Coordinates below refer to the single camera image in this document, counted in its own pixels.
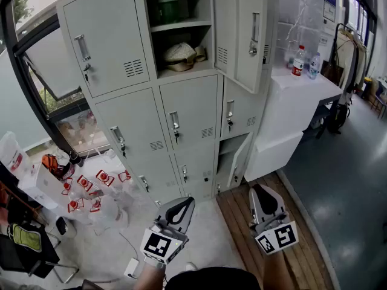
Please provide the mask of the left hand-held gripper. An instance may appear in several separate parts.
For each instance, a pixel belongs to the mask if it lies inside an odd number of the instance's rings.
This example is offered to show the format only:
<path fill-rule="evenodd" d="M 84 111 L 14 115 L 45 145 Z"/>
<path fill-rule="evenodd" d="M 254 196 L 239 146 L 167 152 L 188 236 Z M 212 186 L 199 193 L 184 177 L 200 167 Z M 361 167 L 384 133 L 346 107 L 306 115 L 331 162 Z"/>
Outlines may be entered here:
<path fill-rule="evenodd" d="M 194 208 L 195 200 L 190 196 L 174 199 L 158 209 L 140 245 L 146 263 L 167 265 L 184 248 Z"/>

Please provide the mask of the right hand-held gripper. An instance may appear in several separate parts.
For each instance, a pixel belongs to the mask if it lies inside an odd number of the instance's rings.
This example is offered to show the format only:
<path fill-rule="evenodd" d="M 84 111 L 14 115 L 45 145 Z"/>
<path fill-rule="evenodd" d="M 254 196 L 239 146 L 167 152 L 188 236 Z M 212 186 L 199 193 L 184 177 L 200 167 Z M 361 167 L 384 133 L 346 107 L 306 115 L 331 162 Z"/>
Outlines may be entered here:
<path fill-rule="evenodd" d="M 250 230 L 266 255 L 299 242 L 295 221 L 290 220 L 283 198 L 270 187 L 256 184 L 249 190 Z"/>

